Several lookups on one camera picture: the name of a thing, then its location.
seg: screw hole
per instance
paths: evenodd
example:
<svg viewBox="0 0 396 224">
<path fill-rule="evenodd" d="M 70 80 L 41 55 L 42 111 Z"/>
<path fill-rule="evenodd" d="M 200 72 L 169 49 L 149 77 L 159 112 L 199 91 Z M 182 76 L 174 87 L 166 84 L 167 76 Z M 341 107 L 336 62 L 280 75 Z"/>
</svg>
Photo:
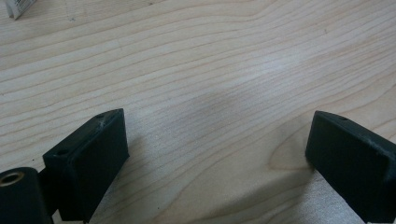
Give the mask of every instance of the screw hole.
<svg viewBox="0 0 396 224">
<path fill-rule="evenodd" d="M 3 176 L 0 179 L 0 187 L 6 187 L 6 186 L 10 186 L 13 185 L 15 183 L 17 183 L 18 181 L 20 181 L 24 176 L 24 173 L 22 172 L 14 172 L 11 174 L 8 174 L 6 176 Z"/>
<path fill-rule="evenodd" d="M 69 153 L 69 150 L 67 150 L 67 149 L 61 149 L 61 150 L 59 150 L 59 151 L 56 153 L 56 155 L 57 155 L 57 156 L 64 156 L 64 155 L 66 155 L 67 153 Z"/>
</svg>

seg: wood grain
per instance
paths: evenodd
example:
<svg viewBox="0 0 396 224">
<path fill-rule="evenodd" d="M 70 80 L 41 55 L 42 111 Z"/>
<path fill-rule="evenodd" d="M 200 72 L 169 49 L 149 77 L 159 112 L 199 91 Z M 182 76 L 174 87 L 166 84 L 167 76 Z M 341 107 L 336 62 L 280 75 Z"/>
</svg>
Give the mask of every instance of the wood grain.
<svg viewBox="0 0 396 224">
<path fill-rule="evenodd" d="M 361 223 L 304 148 L 317 109 L 396 142 L 395 1 L 0 10 L 0 171 L 123 107 L 132 157 L 91 223 Z"/>
</svg>

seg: wooden table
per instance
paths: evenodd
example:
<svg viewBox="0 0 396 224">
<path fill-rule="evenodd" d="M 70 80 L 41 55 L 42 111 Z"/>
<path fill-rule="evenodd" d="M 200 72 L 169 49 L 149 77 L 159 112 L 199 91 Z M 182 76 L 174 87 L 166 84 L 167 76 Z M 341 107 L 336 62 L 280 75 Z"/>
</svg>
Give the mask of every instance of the wooden table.
<svg viewBox="0 0 396 224">
<path fill-rule="evenodd" d="M 396 142 L 395 1 L 0 11 L 1 172 L 123 107 L 131 158 L 91 223 L 361 223 L 304 150 L 318 109 Z"/>
</svg>

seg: light wood surface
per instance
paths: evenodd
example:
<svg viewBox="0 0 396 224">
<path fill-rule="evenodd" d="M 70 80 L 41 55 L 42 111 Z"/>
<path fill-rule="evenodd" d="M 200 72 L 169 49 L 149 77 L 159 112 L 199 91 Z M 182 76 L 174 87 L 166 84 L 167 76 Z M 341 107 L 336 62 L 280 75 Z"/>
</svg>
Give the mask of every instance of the light wood surface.
<svg viewBox="0 0 396 224">
<path fill-rule="evenodd" d="M 88 118 L 123 107 L 131 158 L 91 223 L 361 223 L 304 149 L 317 109 L 396 142 L 396 1 L 0 12 L 1 172 L 41 170 Z"/>
</svg>

